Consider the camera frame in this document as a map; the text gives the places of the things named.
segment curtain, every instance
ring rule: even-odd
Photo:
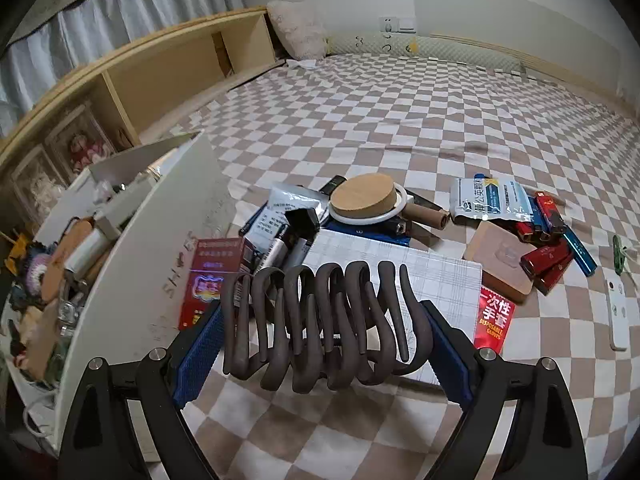
[[[243,0],[83,0],[62,10],[0,59],[0,136],[74,68],[156,30],[241,7]]]

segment mattress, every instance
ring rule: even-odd
[[[381,171],[441,206],[457,177],[516,180],[560,196],[561,213],[599,264],[574,262],[548,296],[518,306],[502,355],[555,359],[584,437],[590,478],[603,478],[640,421],[639,267],[623,275],[630,348],[609,345],[604,269],[613,234],[637,244],[636,124],[561,86],[454,62],[381,55],[331,56],[315,70],[280,67],[183,118],[201,129],[237,200],[241,226],[275,182],[319,189],[332,176]],[[450,224],[430,250],[460,257],[474,230]],[[185,418],[226,478],[422,478],[452,433],[460,408],[439,390],[393,378],[311,394],[238,381],[214,365]],[[491,478],[514,403],[507,402],[478,478]]]

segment pillow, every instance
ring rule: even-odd
[[[326,32],[308,4],[273,1],[267,12],[282,46],[294,59],[326,56]]]

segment brown tube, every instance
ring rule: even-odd
[[[420,224],[428,225],[434,229],[444,229],[449,221],[449,213],[441,209],[435,211],[416,204],[407,204],[402,210],[402,218],[412,220]]]

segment bed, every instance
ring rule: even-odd
[[[609,346],[606,283],[612,236],[638,243],[638,127],[563,86],[437,59],[329,56],[314,70],[275,68],[183,117],[171,133],[209,137],[241,226],[274,182],[319,189],[336,174],[381,171],[449,204],[455,177],[515,176],[566,202],[561,213],[600,264],[577,264],[545,297],[516,309],[502,355],[558,363],[574,400],[590,479],[604,478],[640,422],[640,271],[622,275],[630,348]],[[474,229],[449,224],[429,250],[461,257]],[[184,416],[226,478],[423,478],[459,417],[437,389],[391,380],[308,396],[222,375],[216,361]],[[507,402],[478,478],[491,478],[506,440]],[[162,466],[152,469],[163,478]]]

